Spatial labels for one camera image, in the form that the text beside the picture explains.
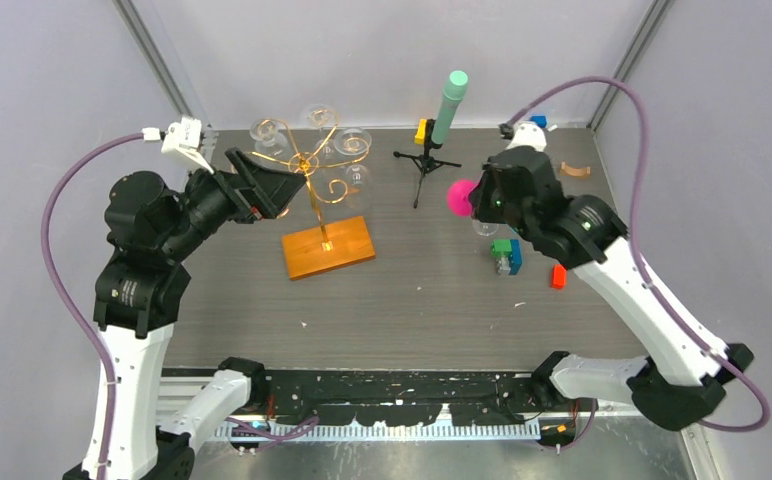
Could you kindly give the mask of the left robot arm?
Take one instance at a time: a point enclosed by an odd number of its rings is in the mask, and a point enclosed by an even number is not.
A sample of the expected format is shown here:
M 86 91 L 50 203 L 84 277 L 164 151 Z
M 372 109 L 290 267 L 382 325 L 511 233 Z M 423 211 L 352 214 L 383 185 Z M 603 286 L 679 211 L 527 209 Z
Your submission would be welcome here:
M 186 479 L 229 415 L 267 405 L 264 366 L 231 357 L 183 408 L 157 416 L 162 364 L 190 282 L 185 259 L 226 222 L 277 216 L 304 183 L 301 174 L 239 166 L 197 171 L 181 192 L 151 171 L 113 185 L 104 219 L 114 251 L 96 281 L 93 311 L 111 363 L 101 370 L 86 456 L 68 478 Z

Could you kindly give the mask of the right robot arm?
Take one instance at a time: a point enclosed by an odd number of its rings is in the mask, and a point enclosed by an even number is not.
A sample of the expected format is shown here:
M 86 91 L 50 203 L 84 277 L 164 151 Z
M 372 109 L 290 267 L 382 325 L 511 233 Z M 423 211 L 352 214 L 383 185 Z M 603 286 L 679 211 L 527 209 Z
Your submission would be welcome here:
M 530 377 L 542 408 L 558 410 L 580 398 L 626 403 L 653 424 L 679 431 L 707 425 L 726 385 L 745 379 L 750 348 L 705 328 L 647 265 L 617 213 L 596 196 L 566 194 L 538 148 L 511 146 L 491 156 L 481 177 L 455 182 L 446 201 L 458 216 L 509 226 L 580 278 L 645 347 L 629 360 L 551 353 Z

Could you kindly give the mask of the pink plastic wine glass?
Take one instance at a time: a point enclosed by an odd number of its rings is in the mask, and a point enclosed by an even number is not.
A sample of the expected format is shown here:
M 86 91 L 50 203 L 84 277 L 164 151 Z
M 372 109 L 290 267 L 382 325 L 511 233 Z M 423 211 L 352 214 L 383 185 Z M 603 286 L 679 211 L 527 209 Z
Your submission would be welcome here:
M 449 210 L 459 217 L 471 217 L 473 206 L 470 194 L 476 188 L 478 182 L 470 179 L 455 181 L 446 193 L 446 204 Z

